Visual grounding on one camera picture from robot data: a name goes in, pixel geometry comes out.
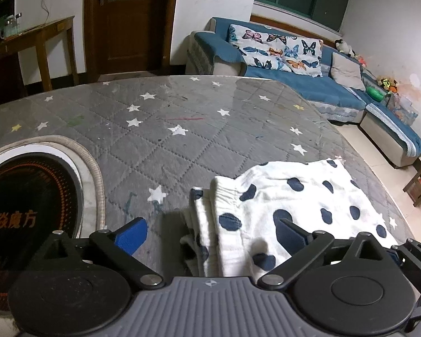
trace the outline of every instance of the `sofa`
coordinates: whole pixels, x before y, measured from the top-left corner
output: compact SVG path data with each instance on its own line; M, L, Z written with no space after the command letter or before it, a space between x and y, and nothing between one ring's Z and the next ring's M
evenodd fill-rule
M261 24L214 17L205 31L192 32L189 37L186 74L245 76L283 82L315 105L326 119L360 124L360 128L395 167L410 165L421 156L421 138L389 111L386 103L374 101L364 91L339 85L330 77L333 53L359 65L355 59L324 45L321 54L323 77L248 66L240 50L228 42L231 24L259 33L296 36ZM371 73L363 71L361 66L360 70L364 83L373 84L375 79Z

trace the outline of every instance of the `gray tablecloth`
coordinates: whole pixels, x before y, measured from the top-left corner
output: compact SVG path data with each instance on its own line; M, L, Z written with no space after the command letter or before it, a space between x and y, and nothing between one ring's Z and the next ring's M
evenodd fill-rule
M145 99L145 93L154 98ZM130 105L137 110L130 111ZM140 123L129 127L127 121L133 119ZM169 130L177 125L187 130L185 135ZM166 277L184 273L180 209L188 204L190 188L207 187L215 175L235 177L272 160L306 163L341 156L393 236L401 243L411 236L360 155L313 106L277 81L134 78L61 89L0 106L0 147L49 134L76 140L97 160L110 229L134 217L147 220L148 239L135 256ZM301 145L304 155L292 144ZM148 201L149 189L159 185L167 193L163 203Z

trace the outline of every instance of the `wooden door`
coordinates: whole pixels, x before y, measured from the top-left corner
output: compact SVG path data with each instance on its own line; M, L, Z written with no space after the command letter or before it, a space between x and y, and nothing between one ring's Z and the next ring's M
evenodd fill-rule
M97 74L160 68L167 1L92 1L92 49Z

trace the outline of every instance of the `metal bolt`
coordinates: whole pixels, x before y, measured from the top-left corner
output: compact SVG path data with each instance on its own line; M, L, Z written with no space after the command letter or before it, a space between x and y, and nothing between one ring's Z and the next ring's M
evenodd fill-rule
M284 282L282 276L270 274L262 276L262 281L267 285L281 285Z
M162 277L159 275L147 274L140 278L140 282L148 286L156 286L162 282Z

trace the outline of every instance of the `green bowl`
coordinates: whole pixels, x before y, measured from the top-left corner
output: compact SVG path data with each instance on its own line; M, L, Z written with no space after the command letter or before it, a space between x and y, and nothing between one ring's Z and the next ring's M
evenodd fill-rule
M385 97L385 95L381 93L378 89L375 89L374 87L371 87L371 86L366 88L366 93L370 95L373 98L373 100L376 100L379 102L381 102L383 98Z

